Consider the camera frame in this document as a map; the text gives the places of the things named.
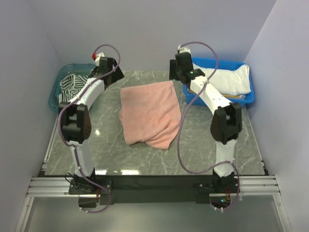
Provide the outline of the green white striped towel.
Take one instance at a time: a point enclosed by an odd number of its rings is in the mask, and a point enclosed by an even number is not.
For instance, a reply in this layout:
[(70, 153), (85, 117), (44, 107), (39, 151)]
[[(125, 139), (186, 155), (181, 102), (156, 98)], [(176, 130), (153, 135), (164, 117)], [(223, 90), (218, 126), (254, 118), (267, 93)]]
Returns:
[(87, 75), (69, 74), (60, 81), (58, 103), (69, 102), (87, 83)]

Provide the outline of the pink terry towel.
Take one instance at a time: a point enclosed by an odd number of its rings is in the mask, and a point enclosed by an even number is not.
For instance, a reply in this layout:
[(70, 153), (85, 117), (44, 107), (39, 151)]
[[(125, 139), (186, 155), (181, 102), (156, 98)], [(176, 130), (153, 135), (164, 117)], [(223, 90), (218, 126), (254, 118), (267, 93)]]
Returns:
[(167, 150), (180, 128), (181, 111), (174, 83), (157, 82), (120, 89), (119, 119), (127, 145), (146, 143)]

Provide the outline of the white terry towel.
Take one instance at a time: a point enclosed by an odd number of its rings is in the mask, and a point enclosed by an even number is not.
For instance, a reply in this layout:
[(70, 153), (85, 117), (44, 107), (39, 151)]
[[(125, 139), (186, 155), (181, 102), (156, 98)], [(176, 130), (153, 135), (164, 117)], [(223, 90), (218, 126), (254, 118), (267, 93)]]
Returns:
[(251, 92), (249, 74), (250, 68), (246, 64), (241, 65), (234, 71), (217, 69), (210, 78), (210, 83), (221, 94), (231, 96), (246, 95)]

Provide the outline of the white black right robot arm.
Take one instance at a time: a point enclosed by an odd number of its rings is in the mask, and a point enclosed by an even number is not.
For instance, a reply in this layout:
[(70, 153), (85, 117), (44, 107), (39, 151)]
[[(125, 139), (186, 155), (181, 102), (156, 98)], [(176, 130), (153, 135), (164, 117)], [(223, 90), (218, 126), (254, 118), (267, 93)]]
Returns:
[(228, 100), (210, 83), (218, 65), (219, 61), (216, 60), (212, 73), (205, 74), (201, 69), (194, 69), (189, 52), (178, 52), (175, 55), (176, 79), (197, 94), (189, 105), (201, 98), (212, 113), (210, 131), (216, 141), (216, 162), (209, 169), (213, 170), (215, 176), (213, 189), (223, 193), (229, 188), (229, 182), (235, 174), (234, 150), (242, 130), (242, 109), (239, 103)]

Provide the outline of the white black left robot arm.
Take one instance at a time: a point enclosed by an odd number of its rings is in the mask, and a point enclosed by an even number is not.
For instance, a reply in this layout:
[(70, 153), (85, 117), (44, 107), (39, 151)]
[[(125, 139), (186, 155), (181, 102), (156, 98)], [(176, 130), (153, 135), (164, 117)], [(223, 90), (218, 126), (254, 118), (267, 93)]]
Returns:
[(85, 194), (96, 191), (95, 168), (90, 158), (88, 138), (92, 125), (89, 109), (97, 97), (110, 85), (124, 78), (119, 62), (103, 53), (94, 54), (95, 67), (85, 85), (70, 100), (59, 104), (59, 134), (71, 150), (75, 166), (74, 178), (83, 180), (80, 189)]

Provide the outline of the yellow white striped towel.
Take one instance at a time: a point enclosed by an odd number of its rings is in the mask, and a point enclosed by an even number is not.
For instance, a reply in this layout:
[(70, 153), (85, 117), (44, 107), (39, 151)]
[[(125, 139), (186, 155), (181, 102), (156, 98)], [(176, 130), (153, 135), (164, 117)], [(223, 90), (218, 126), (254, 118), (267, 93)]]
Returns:
[[(194, 94), (193, 91), (191, 91), (190, 89), (187, 90), (188, 93), (191, 93), (191, 94)], [(226, 95), (226, 94), (223, 94), (224, 97), (226, 98), (232, 98), (232, 99), (245, 99), (245, 95), (236, 95), (236, 96), (233, 96), (233, 95)]]

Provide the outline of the teal plastic laundry basket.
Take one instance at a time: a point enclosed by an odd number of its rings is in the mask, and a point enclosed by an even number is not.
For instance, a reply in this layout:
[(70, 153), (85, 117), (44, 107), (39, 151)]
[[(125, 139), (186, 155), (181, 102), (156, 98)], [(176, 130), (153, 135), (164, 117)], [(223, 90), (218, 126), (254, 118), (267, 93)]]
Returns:
[(78, 64), (72, 63), (64, 66), (58, 73), (53, 89), (49, 98), (49, 107), (52, 111), (57, 112), (59, 95), (61, 94), (60, 81), (70, 74), (88, 76), (95, 68), (95, 64)]

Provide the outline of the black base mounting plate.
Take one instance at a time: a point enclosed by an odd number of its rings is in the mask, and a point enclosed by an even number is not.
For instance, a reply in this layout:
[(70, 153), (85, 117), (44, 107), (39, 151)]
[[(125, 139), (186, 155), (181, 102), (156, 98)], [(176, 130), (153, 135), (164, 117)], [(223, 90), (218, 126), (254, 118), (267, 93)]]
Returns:
[(92, 181), (104, 190), (75, 176), (70, 195), (100, 195), (99, 203), (181, 203), (209, 204), (211, 194), (236, 193), (238, 180), (213, 175), (97, 175)]

